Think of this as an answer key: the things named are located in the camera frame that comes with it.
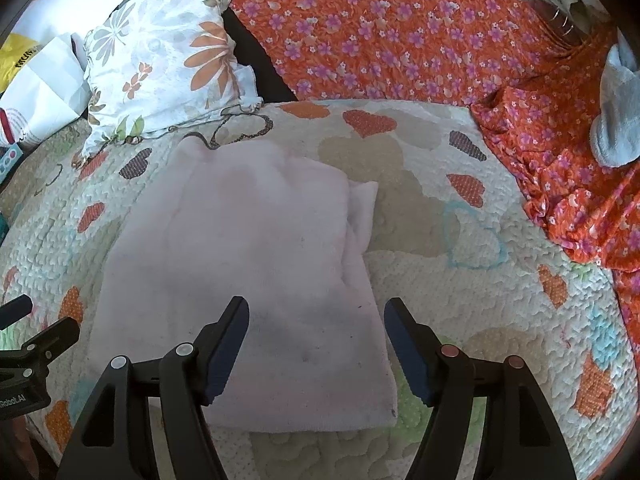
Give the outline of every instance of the pink towel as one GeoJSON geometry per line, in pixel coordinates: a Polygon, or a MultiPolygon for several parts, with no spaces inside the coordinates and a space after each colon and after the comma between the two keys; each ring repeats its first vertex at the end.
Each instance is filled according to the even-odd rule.
{"type": "Polygon", "coordinates": [[[158,358],[233,296],[250,325],[210,424],[347,431],[396,421],[396,384],[362,253],[378,184],[269,140],[184,139],[131,209],[104,266],[90,345],[158,358]]]}

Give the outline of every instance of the pillow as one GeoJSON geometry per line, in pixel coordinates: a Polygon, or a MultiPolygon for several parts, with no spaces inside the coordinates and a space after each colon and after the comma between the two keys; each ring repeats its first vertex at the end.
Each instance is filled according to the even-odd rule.
{"type": "Polygon", "coordinates": [[[251,67],[238,65],[220,5],[228,0],[131,0],[87,34],[92,133],[82,160],[108,142],[156,138],[176,124],[253,112],[251,67]]]}

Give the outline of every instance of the white fabric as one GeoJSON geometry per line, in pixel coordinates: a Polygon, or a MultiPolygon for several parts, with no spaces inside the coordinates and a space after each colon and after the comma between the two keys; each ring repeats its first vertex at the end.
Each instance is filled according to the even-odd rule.
{"type": "Polygon", "coordinates": [[[625,66],[621,48],[628,66],[638,67],[626,41],[611,48],[600,81],[601,113],[590,131],[593,156],[612,168],[640,157],[640,72],[625,66]]]}
{"type": "MultiPolygon", "coordinates": [[[[51,40],[18,72],[0,98],[11,133],[23,149],[35,148],[86,109],[91,92],[74,55],[71,36],[51,40]]],[[[0,146],[13,142],[0,126],[0,146]]]]}
{"type": "Polygon", "coordinates": [[[156,138],[262,103],[251,67],[238,65],[220,14],[229,0],[131,0],[87,34],[94,93],[89,158],[106,142],[156,138]]]}
{"type": "Polygon", "coordinates": [[[244,296],[250,326],[208,422],[269,432],[393,425],[396,384],[362,259],[377,190],[268,140],[211,151],[187,137],[105,263],[91,366],[162,356],[244,296]]]}

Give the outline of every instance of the white quilt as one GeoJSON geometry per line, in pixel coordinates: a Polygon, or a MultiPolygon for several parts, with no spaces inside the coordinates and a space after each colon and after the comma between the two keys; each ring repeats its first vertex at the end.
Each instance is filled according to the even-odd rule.
{"type": "MultiPolygon", "coordinates": [[[[268,105],[258,115],[197,129],[211,147],[266,135],[351,180],[379,182],[364,255],[378,306],[400,296],[418,322],[471,357],[523,356],[558,419],[578,478],[607,461],[638,404],[610,273],[571,263],[529,222],[513,177],[465,109],[391,101],[268,105]]],[[[96,378],[86,373],[84,358],[102,263],[130,206],[188,131],[111,146],[89,167],[73,170],[88,132],[78,121],[46,141],[0,195],[12,224],[0,247],[4,300],[25,293],[35,304],[34,314],[0,333],[0,348],[16,348],[59,316],[81,321],[80,342],[51,367],[52,404],[31,415],[57,459],[96,378]]],[[[390,355],[399,393],[394,428],[281,434],[212,428],[229,478],[403,479],[430,410],[412,396],[390,355]]],[[[476,403],[460,479],[473,475],[481,409],[476,403]]],[[[158,430],[159,413],[153,417],[158,430]]],[[[166,447],[161,439],[157,444],[170,478],[166,447]]]]}

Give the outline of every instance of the orange flower print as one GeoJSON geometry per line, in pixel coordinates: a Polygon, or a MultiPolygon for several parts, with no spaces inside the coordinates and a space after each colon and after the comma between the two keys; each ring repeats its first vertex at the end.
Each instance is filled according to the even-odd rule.
{"type": "Polygon", "coordinates": [[[153,71],[153,67],[146,63],[140,63],[138,72],[131,78],[131,82],[124,83],[122,91],[127,93],[129,99],[133,99],[136,92],[140,90],[140,83],[142,83],[149,74],[153,71]]]}
{"type": "Polygon", "coordinates": [[[228,37],[224,27],[214,22],[201,23],[200,28],[206,34],[198,36],[191,46],[207,48],[188,57],[184,62],[187,68],[200,67],[191,79],[191,91],[203,88],[215,78],[222,96],[229,82],[234,81],[228,64],[228,56],[231,54],[228,37]]]}

